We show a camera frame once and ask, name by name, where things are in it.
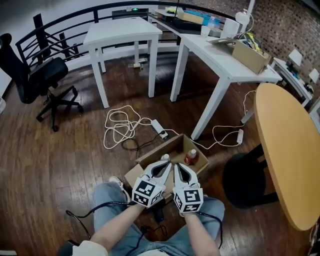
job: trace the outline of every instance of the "white sneaker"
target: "white sneaker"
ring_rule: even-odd
[[[124,183],[118,179],[116,176],[111,176],[109,178],[109,182],[115,182],[119,185],[119,187],[121,188],[122,192],[124,193],[125,195],[125,200],[127,203],[130,203],[131,202],[131,198],[130,198],[130,195],[128,194],[128,192],[124,189]]]

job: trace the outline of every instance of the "wooden round table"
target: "wooden round table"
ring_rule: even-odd
[[[261,145],[228,161],[222,178],[226,196],[241,208],[279,200],[289,222],[298,230],[308,230],[320,216],[316,126],[290,93],[271,83],[256,90],[254,115]],[[263,154],[265,160],[259,162]],[[268,195],[264,195],[265,167],[276,191]]]

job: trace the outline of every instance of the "jeans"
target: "jeans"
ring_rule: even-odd
[[[214,198],[204,197],[201,211],[218,217],[220,220],[224,217],[224,204]],[[95,187],[93,202],[94,206],[98,206],[106,202],[125,202],[126,198],[120,186],[115,182],[102,183]],[[108,221],[123,212],[127,208],[126,205],[111,205],[101,207],[94,212],[94,230],[97,232]],[[203,226],[213,239],[216,238],[220,224],[213,218],[198,215]],[[142,235],[141,231],[135,224],[129,228],[124,237],[109,251],[110,256],[125,256],[131,249],[135,248],[138,239]],[[138,256],[146,251],[160,249],[170,256],[194,256],[191,247],[187,225],[183,226],[167,241],[150,242],[144,236],[142,237],[139,247],[135,249],[130,256]]]

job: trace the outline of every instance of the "black table base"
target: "black table base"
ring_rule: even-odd
[[[265,195],[267,161],[257,158],[264,154],[261,144],[247,154],[234,155],[225,165],[222,185],[228,200],[241,209],[277,202],[277,193]]]

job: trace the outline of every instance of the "brick wall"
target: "brick wall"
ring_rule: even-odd
[[[213,9],[234,16],[247,9],[249,0],[181,0],[182,3]],[[252,15],[253,32],[262,47],[284,61],[296,48],[303,56],[298,68],[304,81],[313,68],[320,72],[320,15],[300,0],[256,0]],[[314,97],[320,96],[318,80]]]

